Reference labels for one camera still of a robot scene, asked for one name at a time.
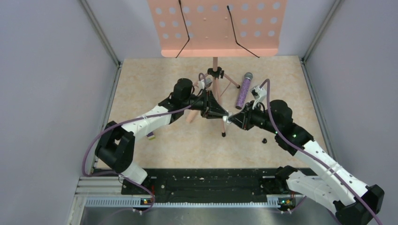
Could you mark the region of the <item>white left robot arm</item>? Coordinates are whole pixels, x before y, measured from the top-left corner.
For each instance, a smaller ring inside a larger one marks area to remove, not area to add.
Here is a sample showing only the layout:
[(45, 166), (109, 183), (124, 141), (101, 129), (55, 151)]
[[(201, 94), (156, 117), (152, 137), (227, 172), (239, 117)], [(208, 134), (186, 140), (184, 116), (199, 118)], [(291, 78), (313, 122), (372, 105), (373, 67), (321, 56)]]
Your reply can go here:
[(186, 110), (198, 111), (206, 119), (225, 119), (229, 115), (217, 102), (212, 91), (202, 90), (197, 95), (193, 91), (193, 82), (181, 78), (171, 94), (152, 110), (126, 122), (108, 123), (99, 137), (95, 156), (115, 173), (133, 181), (132, 186), (138, 193), (148, 192), (151, 182), (147, 172), (133, 161), (136, 141), (175, 122)]

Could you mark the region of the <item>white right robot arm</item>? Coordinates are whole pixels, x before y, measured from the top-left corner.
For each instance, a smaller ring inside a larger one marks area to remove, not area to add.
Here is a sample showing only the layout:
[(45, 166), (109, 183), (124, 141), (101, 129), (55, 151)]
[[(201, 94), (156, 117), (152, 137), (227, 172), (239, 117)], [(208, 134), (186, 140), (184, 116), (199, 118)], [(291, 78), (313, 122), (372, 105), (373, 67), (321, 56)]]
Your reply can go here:
[(247, 103), (228, 122), (243, 130), (253, 127), (275, 134), (275, 141), (294, 158), (304, 162), (316, 175), (314, 179), (298, 169), (285, 166), (277, 172), (275, 187), (305, 195), (329, 210), (342, 225), (366, 225), (372, 219), (381, 224), (384, 190), (368, 185), (346, 171), (304, 128), (293, 122), (292, 110), (283, 100), (263, 104)]

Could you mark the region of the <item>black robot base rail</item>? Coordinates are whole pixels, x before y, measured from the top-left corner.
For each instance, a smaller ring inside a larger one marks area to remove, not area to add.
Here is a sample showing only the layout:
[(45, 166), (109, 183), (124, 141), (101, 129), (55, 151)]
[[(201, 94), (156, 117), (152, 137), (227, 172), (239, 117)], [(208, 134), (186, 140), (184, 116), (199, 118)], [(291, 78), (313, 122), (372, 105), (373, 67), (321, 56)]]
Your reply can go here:
[(140, 186), (118, 178), (121, 194), (139, 209), (154, 207), (262, 207), (289, 214), (306, 197), (276, 178), (279, 168), (147, 169)]

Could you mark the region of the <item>white earbud charging case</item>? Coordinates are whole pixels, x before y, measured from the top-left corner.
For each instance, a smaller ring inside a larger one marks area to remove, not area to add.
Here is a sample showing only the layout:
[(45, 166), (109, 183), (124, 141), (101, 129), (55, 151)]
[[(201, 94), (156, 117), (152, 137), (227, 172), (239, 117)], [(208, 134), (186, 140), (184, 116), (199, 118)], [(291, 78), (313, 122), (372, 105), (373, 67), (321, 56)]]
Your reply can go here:
[(224, 116), (222, 117), (222, 120), (223, 120), (225, 123), (227, 123), (227, 124), (231, 124), (231, 123), (232, 123), (232, 121), (231, 121), (232, 116), (233, 116), (233, 112), (228, 112), (228, 115), (224, 115)]

